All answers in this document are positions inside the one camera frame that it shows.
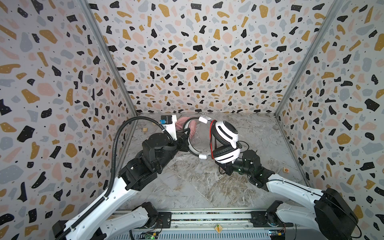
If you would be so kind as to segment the white black headphones with cable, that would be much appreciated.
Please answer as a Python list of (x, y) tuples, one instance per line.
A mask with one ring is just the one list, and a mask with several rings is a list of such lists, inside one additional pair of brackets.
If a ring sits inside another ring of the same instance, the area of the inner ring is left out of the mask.
[(225, 164), (233, 163), (242, 153), (243, 145), (239, 141), (239, 133), (228, 121), (217, 121), (203, 116), (199, 120), (209, 126), (210, 153), (204, 155), (197, 151), (190, 140), (189, 152), (199, 159), (211, 157), (219, 166), (220, 173), (225, 174)]

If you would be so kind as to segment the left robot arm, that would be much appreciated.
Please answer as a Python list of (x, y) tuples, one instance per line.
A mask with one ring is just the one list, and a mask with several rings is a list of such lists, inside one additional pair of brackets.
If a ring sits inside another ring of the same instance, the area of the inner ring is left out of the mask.
[(190, 129), (177, 132), (177, 140), (165, 133), (155, 133), (142, 143), (142, 150), (118, 173), (112, 188), (98, 197), (94, 204), (68, 221), (53, 226), (57, 240), (109, 240), (135, 228), (151, 228), (158, 211), (150, 202), (132, 212), (110, 219), (128, 199), (134, 197), (162, 173), (178, 152), (189, 150)]

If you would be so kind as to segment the pink headphones with cable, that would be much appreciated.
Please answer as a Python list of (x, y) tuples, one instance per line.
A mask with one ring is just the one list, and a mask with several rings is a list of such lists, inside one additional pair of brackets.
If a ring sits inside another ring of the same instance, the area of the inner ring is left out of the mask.
[(190, 129), (190, 138), (189, 140), (193, 140), (196, 136), (197, 125), (200, 123), (200, 117), (181, 117), (176, 122), (176, 130), (182, 129)]

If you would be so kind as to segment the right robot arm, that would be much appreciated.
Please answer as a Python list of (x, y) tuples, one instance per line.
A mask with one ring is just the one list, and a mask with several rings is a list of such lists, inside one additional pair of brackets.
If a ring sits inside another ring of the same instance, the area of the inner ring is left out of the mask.
[(359, 220), (338, 191), (314, 189), (290, 181), (263, 167), (260, 157), (252, 150), (245, 151), (241, 160), (217, 164), (228, 176), (246, 175), (257, 188), (294, 202), (274, 201), (263, 217), (256, 218), (258, 222), (271, 227), (304, 226), (320, 232), (328, 240), (354, 239)]

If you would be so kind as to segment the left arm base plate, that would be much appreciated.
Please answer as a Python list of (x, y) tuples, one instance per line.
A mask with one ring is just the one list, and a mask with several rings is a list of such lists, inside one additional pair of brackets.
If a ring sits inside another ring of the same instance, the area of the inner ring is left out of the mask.
[(169, 229), (171, 227), (172, 212), (159, 212), (155, 223), (151, 227), (154, 230)]

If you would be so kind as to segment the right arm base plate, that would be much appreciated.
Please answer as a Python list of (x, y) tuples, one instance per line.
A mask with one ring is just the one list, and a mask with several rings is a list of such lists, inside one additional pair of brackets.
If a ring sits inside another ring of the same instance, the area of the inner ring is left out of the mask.
[(276, 213), (270, 213), (266, 211), (252, 211), (251, 220), (254, 228), (260, 227), (271, 227), (271, 228), (282, 228), (282, 227), (293, 227), (292, 223), (282, 222)]

